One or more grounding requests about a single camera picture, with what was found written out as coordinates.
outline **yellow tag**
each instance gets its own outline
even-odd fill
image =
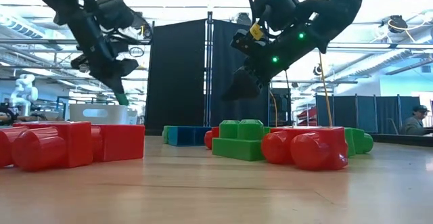
[[[257,23],[251,26],[250,33],[257,41],[260,40],[264,35],[262,30],[260,29],[260,26]]]

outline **white bin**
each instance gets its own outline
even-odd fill
[[[101,125],[129,124],[128,107],[101,104],[70,104],[70,120]]]

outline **cap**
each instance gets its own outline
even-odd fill
[[[429,112],[429,110],[427,109],[427,106],[423,106],[423,105],[414,106],[413,111],[414,112]]]

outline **black panel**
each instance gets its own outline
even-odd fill
[[[147,84],[146,131],[203,126],[205,21],[154,29]]]
[[[223,102],[221,95],[229,88],[233,73],[244,63],[245,55],[232,48],[230,42],[239,29],[248,26],[214,21],[212,50],[212,95],[210,99],[210,124],[218,126],[222,120],[259,119],[268,125],[268,89],[264,88],[256,99]]]
[[[374,97],[358,96],[358,128],[366,133],[377,133]]]
[[[397,97],[376,97],[376,102],[378,111],[378,133],[397,134],[400,130]]]
[[[357,128],[355,98],[355,96],[334,96],[334,126]]]
[[[326,97],[322,95],[316,95],[316,107],[317,107],[317,125],[329,127],[329,117],[327,113]],[[329,97],[329,107],[331,109],[332,124],[335,123],[334,118],[334,97]]]

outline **wooden table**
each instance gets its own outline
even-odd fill
[[[0,170],[0,223],[433,223],[433,150],[378,143],[313,173],[146,137],[145,160]]]

